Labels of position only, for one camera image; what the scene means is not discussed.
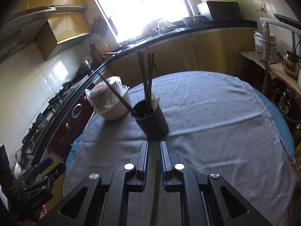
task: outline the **window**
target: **window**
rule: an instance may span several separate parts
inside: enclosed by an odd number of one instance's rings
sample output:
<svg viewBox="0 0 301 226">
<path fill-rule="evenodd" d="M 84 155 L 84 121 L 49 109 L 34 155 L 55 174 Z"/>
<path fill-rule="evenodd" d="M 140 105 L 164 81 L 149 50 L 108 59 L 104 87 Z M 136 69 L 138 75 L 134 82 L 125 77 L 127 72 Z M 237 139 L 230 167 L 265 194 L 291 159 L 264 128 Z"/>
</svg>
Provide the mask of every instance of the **window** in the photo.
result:
<svg viewBox="0 0 301 226">
<path fill-rule="evenodd" d="M 117 42 L 142 33 L 146 23 L 156 19 L 170 22 L 190 15 L 187 0 L 97 0 L 114 29 Z"/>
</svg>

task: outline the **silver screw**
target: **silver screw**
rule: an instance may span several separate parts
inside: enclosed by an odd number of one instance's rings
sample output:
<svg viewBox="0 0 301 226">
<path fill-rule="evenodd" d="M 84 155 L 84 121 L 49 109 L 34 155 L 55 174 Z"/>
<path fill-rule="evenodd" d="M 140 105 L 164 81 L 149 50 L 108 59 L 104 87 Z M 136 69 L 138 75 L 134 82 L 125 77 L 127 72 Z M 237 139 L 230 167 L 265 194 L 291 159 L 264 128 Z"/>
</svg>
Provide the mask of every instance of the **silver screw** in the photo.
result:
<svg viewBox="0 0 301 226">
<path fill-rule="evenodd" d="M 181 164 L 181 163 L 175 164 L 175 169 L 177 169 L 177 170 L 183 170 L 184 167 L 185 166 L 183 164 Z"/>
<path fill-rule="evenodd" d="M 218 179 L 219 178 L 219 173 L 212 172 L 212 173 L 210 173 L 210 176 L 214 179 Z"/>
<path fill-rule="evenodd" d="M 89 175 L 89 178 L 90 178 L 91 180 L 96 180 L 96 179 L 98 179 L 98 177 L 99 177 L 99 174 L 98 174 L 98 173 L 91 173 L 91 174 Z"/>
<path fill-rule="evenodd" d="M 126 170 L 132 170 L 134 167 L 135 166 L 132 163 L 127 163 L 124 165 L 124 169 L 126 169 Z"/>
</svg>

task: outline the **range hood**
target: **range hood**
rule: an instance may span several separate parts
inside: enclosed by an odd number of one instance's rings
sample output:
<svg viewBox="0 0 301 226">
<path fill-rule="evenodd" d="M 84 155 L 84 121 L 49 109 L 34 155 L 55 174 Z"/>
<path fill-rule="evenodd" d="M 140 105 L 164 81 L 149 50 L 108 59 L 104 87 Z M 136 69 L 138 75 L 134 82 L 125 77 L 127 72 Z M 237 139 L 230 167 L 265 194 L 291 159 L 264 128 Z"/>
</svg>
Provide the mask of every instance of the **range hood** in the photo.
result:
<svg viewBox="0 0 301 226">
<path fill-rule="evenodd" d="M 12 15 L 0 32 L 0 63 L 33 43 L 37 33 L 55 10 L 55 7 L 44 6 Z"/>
</svg>

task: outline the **triangular cutout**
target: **triangular cutout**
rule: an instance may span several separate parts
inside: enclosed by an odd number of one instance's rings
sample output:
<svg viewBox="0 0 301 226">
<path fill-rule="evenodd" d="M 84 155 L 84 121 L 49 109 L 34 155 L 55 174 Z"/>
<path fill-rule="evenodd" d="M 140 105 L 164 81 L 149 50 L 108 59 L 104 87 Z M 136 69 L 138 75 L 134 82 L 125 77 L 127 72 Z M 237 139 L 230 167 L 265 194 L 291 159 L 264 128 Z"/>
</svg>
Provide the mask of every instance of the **triangular cutout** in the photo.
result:
<svg viewBox="0 0 301 226">
<path fill-rule="evenodd" d="M 221 187 L 221 192 L 231 218 L 237 218 L 248 213 L 248 210 L 227 190 L 225 186 Z"/>
<path fill-rule="evenodd" d="M 64 207 L 61 208 L 60 213 L 64 216 L 75 219 L 79 213 L 87 191 L 88 188 L 83 187 Z"/>
</svg>

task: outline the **person's hand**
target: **person's hand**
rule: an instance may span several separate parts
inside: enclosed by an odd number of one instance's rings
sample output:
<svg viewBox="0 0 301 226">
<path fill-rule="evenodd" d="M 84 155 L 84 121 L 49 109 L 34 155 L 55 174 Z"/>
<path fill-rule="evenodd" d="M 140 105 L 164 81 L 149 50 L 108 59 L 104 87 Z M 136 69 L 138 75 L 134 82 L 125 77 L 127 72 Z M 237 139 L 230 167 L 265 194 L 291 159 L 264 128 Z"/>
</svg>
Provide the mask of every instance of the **person's hand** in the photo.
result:
<svg viewBox="0 0 301 226">
<path fill-rule="evenodd" d="M 46 206 L 42 205 L 41 210 L 40 210 L 39 220 L 41 220 L 46 214 L 47 214 Z M 22 219 L 19 222 L 20 226 L 33 226 L 35 224 L 36 224 L 35 222 L 33 222 L 33 221 L 29 220 L 29 219 Z"/>
</svg>

